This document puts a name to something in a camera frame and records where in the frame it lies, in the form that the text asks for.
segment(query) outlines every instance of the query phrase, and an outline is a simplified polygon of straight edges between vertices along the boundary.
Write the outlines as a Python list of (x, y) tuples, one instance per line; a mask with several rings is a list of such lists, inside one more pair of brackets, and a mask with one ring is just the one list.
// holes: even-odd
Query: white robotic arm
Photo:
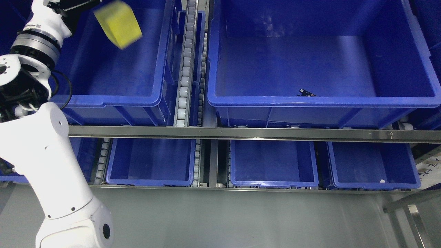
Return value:
[(45, 219), (35, 247), (110, 247), (110, 211), (92, 194), (68, 138), (68, 124), (54, 103), (0, 124), (0, 157), (25, 175)]
[[(66, 117), (48, 102), (48, 78), (63, 39), (75, 29), (69, 15), (100, 1), (75, 0), (77, 5), (71, 6), (71, 0), (34, 0), (33, 17), (19, 32), (11, 54), (0, 56), (0, 158), (26, 176), (43, 208), (37, 248), (109, 248), (113, 242), (110, 211), (84, 179)], [(23, 116), (17, 108), (35, 113)]]

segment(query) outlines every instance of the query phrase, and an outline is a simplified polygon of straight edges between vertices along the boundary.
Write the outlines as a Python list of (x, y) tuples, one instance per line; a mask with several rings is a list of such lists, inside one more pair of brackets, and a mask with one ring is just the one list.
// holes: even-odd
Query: blue storage crate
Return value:
[[(197, 125), (199, 85), (193, 83), (192, 126)], [(109, 184), (190, 186), (195, 139), (114, 139), (107, 168)]]
[(232, 140), (231, 183), (262, 188), (317, 187), (314, 144)]
[[(98, 139), (96, 138), (70, 138), (72, 149), (75, 157), (78, 160), (81, 171), (87, 182), (90, 182), (92, 176), (92, 169), (97, 156)], [(54, 175), (60, 177), (67, 177), (68, 175)], [(23, 175), (11, 173), (4, 176), (0, 172), (0, 181), (11, 181), (17, 183), (28, 183)]]
[(392, 190), (419, 188), (409, 144), (317, 142), (325, 188)]
[[(422, 32), (430, 50), (430, 60), (441, 79), (441, 2), (439, 0), (412, 0)], [(409, 123), (420, 130), (441, 128), (441, 107), (418, 109), (409, 115)]]
[[(103, 0), (102, 7), (111, 0)], [(30, 12), (30, 0), (1, 1), (2, 51), (8, 53), (16, 31)], [(70, 124), (154, 125), (170, 124), (175, 108), (176, 80), (172, 77), (180, 0), (125, 0), (141, 27), (143, 37), (120, 50), (107, 39), (93, 10), (82, 14), (77, 33), (64, 41), (56, 69), (68, 75), (73, 96), (64, 113)], [(52, 98), (63, 105), (67, 83), (60, 77), (59, 94)]]
[[(223, 126), (384, 128), (441, 103), (401, 0), (215, 0), (208, 101)], [(318, 97), (298, 97), (305, 89)]]

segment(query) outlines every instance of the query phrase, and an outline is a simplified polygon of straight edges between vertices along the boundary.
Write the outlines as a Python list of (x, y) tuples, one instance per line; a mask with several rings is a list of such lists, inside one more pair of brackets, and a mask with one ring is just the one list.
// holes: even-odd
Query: screw hole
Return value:
[(104, 224), (104, 226), (103, 226), (103, 235), (104, 235), (104, 238), (106, 238), (106, 239), (109, 239), (109, 237), (110, 237), (110, 227), (107, 224)]

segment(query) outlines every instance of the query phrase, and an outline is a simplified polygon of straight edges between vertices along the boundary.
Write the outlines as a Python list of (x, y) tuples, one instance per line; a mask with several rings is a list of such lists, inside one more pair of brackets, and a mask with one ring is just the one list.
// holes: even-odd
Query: black cable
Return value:
[(58, 81), (58, 78), (55, 75), (51, 74), (51, 77), (55, 81), (55, 90), (52, 92), (52, 96), (51, 96), (54, 97), (58, 93), (58, 89), (60, 88), (60, 82)]
[(62, 75), (64, 77), (64, 79), (66, 79), (67, 83), (69, 84), (69, 98), (66, 101), (66, 103), (60, 108), (60, 109), (64, 109), (69, 104), (69, 102), (72, 99), (72, 82), (69, 80), (69, 78), (66, 76), (66, 74), (64, 74), (64, 73), (62, 73), (60, 71), (53, 71), (53, 72)]

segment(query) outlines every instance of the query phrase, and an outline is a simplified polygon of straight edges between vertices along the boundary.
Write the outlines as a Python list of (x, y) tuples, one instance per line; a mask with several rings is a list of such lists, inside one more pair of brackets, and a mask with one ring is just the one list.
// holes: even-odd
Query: yellow block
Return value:
[(133, 10), (123, 1), (115, 0), (93, 12), (107, 38), (120, 49), (142, 37)]

